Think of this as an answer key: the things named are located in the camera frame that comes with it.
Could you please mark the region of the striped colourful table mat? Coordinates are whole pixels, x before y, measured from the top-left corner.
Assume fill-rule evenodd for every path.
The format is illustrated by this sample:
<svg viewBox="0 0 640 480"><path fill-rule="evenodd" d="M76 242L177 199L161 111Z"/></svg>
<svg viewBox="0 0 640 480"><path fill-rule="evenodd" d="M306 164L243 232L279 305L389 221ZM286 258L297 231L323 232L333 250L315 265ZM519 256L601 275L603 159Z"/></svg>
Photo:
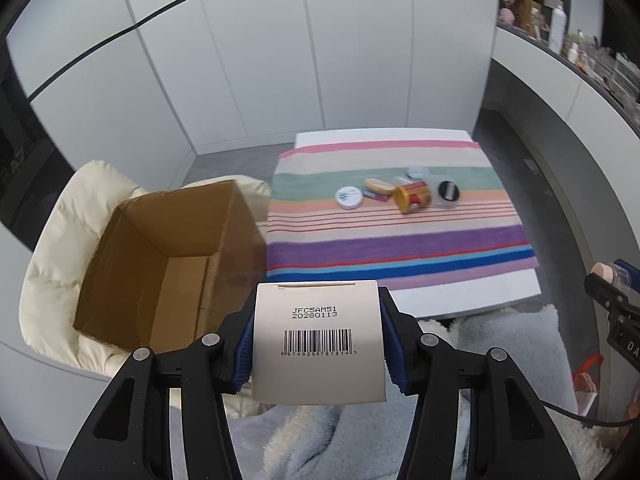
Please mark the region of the striped colourful table mat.
<svg viewBox="0 0 640 480"><path fill-rule="evenodd" d="M411 166L452 177L454 209L402 214L393 197L364 196L342 209L342 186L367 178L398 186ZM283 153L272 178L267 276L274 282L375 280L410 289L536 269L538 260L498 174L473 141L410 140L324 144Z"/></svg>

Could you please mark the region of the brown box on shelf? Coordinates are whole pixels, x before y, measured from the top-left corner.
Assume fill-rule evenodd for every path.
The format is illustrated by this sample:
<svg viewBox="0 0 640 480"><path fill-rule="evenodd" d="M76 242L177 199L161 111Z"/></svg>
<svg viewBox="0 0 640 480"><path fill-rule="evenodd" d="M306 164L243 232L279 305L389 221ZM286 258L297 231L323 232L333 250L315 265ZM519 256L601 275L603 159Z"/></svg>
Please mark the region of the brown box on shelf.
<svg viewBox="0 0 640 480"><path fill-rule="evenodd" d="M515 0L513 5L515 25L529 36L539 38L544 16L541 5L534 0Z"/></svg>

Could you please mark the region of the pink square carton box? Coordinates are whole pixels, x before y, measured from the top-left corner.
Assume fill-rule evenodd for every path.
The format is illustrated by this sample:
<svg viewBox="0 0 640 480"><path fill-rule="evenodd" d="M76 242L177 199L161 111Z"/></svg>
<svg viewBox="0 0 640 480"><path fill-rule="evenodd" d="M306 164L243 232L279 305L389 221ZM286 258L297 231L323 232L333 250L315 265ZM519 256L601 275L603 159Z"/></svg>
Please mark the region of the pink square carton box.
<svg viewBox="0 0 640 480"><path fill-rule="evenodd" d="M260 284L250 382L253 399L262 403L384 402L378 283Z"/></svg>

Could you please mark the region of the clear plastic puff case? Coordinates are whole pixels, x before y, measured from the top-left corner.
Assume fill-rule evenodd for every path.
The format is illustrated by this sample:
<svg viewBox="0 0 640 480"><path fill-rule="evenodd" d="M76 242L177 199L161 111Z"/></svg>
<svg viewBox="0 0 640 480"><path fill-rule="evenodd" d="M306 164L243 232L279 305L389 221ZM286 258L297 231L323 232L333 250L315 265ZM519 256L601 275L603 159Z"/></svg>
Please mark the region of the clear plastic puff case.
<svg viewBox="0 0 640 480"><path fill-rule="evenodd" d="M433 208L454 209L461 204L461 190L452 177L427 177L426 184L431 192Z"/></svg>

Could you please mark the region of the cream padded chair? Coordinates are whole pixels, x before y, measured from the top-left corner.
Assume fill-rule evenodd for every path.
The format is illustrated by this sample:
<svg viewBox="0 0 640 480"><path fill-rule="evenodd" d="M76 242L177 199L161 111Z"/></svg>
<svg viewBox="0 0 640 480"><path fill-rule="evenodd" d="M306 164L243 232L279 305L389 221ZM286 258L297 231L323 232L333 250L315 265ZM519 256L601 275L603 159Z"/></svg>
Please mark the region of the cream padded chair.
<svg viewBox="0 0 640 480"><path fill-rule="evenodd" d="M264 238L270 186L245 176L196 182L185 188L235 181ZM146 192L106 162L75 172L56 201L29 261L20 300L20 326L29 347L63 364L113 376L134 351L92 339L74 326L88 265L116 207Z"/></svg>

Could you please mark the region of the white round cream tin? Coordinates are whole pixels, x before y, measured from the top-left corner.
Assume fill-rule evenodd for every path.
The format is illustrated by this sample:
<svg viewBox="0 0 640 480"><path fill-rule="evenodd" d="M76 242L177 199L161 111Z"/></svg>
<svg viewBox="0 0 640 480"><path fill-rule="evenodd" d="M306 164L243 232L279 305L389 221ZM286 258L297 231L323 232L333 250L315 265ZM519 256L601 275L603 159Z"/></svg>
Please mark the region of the white round cream tin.
<svg viewBox="0 0 640 480"><path fill-rule="evenodd" d="M360 207L364 196L356 186L342 186L334 194L335 201L342 209L353 210Z"/></svg>

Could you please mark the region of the black glass cabinet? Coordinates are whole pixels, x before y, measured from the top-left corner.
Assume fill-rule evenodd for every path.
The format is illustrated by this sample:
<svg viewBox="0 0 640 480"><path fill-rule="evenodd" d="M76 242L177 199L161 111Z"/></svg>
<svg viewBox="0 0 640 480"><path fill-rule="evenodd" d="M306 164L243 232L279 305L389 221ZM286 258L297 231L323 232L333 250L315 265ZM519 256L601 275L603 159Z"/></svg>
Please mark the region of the black glass cabinet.
<svg viewBox="0 0 640 480"><path fill-rule="evenodd" d="M46 133L1 46L1 223L33 250L72 166Z"/></svg>

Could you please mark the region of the red gold tin can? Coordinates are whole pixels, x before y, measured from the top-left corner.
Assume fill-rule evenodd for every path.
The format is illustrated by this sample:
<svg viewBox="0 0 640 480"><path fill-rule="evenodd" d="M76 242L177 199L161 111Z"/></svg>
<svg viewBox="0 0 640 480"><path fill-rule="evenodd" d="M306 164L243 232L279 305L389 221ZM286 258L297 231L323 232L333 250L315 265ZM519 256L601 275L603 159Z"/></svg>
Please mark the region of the red gold tin can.
<svg viewBox="0 0 640 480"><path fill-rule="evenodd" d="M402 214L427 208L432 203L431 190L423 181L396 186L392 197Z"/></svg>

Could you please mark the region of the small pink glass bottle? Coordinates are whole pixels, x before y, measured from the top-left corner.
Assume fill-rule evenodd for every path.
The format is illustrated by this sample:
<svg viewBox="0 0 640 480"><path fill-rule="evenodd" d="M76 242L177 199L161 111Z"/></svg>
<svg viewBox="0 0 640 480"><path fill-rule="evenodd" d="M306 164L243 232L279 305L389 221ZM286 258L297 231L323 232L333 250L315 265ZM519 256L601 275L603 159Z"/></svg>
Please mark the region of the small pink glass bottle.
<svg viewBox="0 0 640 480"><path fill-rule="evenodd" d="M592 266L591 273L596 274L599 278L620 290L631 288L632 276L620 264L597 262Z"/></svg>

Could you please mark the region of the pink plush toy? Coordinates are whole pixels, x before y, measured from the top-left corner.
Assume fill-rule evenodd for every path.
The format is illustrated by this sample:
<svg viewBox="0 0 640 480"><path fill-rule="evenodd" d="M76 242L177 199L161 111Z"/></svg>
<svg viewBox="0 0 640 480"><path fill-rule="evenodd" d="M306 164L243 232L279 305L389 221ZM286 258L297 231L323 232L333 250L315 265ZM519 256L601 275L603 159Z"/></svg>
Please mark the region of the pink plush toy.
<svg viewBox="0 0 640 480"><path fill-rule="evenodd" d="M502 24L513 25L515 22L515 15L511 9L504 6L498 12L498 21Z"/></svg>

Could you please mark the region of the white low table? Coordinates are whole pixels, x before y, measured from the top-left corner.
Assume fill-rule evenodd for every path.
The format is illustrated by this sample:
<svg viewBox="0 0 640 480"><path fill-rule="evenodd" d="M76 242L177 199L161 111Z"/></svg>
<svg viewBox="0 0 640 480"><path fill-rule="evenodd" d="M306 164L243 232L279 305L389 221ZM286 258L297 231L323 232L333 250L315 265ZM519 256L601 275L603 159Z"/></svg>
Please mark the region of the white low table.
<svg viewBox="0 0 640 480"><path fill-rule="evenodd" d="M444 140L469 141L463 130L434 128L364 128L302 132L296 148L369 141ZM516 306L541 294L536 271L519 270L476 278L471 281L430 287L394 290L392 296L401 311L418 318L458 318L480 312Z"/></svg>

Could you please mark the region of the light blue round lid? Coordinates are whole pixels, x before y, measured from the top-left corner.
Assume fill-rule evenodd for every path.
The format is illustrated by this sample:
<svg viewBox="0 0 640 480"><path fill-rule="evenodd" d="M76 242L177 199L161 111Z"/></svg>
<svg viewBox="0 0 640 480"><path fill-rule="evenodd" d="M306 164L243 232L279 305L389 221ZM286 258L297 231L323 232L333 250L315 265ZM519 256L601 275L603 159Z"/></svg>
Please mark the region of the light blue round lid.
<svg viewBox="0 0 640 480"><path fill-rule="evenodd" d="M429 174L426 167L411 166L406 170L407 177L413 181L424 181Z"/></svg>

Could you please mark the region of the brown cardboard box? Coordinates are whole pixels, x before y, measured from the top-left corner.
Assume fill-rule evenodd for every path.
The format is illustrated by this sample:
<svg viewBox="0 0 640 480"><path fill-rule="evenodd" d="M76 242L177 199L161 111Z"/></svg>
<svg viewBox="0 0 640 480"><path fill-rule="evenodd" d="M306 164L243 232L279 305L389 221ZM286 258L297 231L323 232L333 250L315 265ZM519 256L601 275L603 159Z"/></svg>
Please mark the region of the brown cardboard box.
<svg viewBox="0 0 640 480"><path fill-rule="evenodd" d="M266 245L233 180L120 203L82 283L74 326L125 351L186 348L242 309Z"/></svg>

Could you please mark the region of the white spray bottle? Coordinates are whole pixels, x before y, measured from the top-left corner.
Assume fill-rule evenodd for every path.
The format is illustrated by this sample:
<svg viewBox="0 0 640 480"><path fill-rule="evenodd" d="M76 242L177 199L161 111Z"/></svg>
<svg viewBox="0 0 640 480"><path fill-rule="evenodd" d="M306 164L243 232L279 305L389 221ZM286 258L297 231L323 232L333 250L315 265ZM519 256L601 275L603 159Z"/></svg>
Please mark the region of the white spray bottle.
<svg viewBox="0 0 640 480"><path fill-rule="evenodd" d="M548 39L550 50L556 54L560 54L562 51L565 25L566 14L564 12L563 3L559 2L552 10Z"/></svg>

